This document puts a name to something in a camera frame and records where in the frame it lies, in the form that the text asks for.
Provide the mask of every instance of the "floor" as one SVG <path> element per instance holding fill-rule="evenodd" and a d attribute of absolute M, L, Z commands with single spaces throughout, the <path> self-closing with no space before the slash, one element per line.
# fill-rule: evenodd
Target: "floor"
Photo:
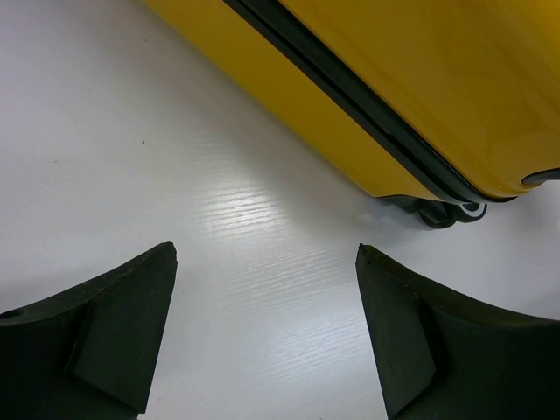
<path fill-rule="evenodd" d="M 0 312 L 172 240 L 142 419 L 386 418 L 360 242 L 560 319 L 560 187 L 430 231 L 369 198 L 137 0 L 0 0 Z"/>

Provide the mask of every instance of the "white surface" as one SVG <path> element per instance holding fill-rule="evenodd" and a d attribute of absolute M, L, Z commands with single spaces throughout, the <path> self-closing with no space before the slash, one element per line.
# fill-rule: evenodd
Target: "white surface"
<path fill-rule="evenodd" d="M 360 242 L 560 319 L 556 185 L 427 231 L 354 188 L 135 0 L 0 0 L 0 39 L 0 312 L 173 240 L 143 418 L 386 418 Z"/>

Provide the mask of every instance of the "black stripe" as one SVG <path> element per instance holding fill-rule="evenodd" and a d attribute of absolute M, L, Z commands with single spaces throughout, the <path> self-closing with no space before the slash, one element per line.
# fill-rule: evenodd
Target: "black stripe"
<path fill-rule="evenodd" d="M 509 200 L 486 196 L 471 185 L 277 0 L 223 1 L 441 200 L 454 203 Z"/>

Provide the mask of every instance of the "suitcase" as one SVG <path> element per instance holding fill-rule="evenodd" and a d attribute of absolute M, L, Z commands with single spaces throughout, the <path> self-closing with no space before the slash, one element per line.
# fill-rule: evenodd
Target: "suitcase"
<path fill-rule="evenodd" d="M 560 179 L 559 2 L 144 1 L 355 184 L 433 228 Z"/>

